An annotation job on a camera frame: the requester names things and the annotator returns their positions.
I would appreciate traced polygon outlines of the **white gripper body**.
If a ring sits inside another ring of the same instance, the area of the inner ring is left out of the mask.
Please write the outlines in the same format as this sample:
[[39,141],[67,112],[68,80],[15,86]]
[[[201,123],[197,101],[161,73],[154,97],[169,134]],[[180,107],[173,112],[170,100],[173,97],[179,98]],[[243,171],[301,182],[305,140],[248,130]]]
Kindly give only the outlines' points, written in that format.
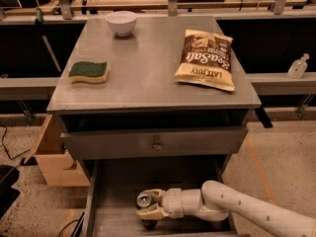
[[170,218],[182,218],[184,216],[182,190],[179,188],[167,190],[162,196],[161,205]]

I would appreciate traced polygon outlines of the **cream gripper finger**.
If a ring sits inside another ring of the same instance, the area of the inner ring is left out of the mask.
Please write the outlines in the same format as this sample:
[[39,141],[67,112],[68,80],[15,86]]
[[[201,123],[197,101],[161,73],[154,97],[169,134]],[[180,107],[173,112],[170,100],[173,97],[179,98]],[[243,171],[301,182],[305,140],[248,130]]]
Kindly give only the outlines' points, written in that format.
[[141,208],[137,214],[143,220],[162,220],[168,216],[168,213],[158,203]]
[[140,201],[141,202],[160,201],[164,193],[165,191],[161,189],[145,190],[140,194]]

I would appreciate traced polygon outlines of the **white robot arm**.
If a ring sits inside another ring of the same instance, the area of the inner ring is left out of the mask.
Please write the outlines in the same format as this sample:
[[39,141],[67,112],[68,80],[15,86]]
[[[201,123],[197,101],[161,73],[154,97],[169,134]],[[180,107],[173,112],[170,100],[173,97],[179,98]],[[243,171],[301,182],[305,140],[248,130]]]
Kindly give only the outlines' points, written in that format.
[[275,237],[316,237],[316,219],[245,195],[217,181],[206,181],[200,189],[153,189],[141,192],[137,214],[142,220],[194,216],[222,221],[232,211]]

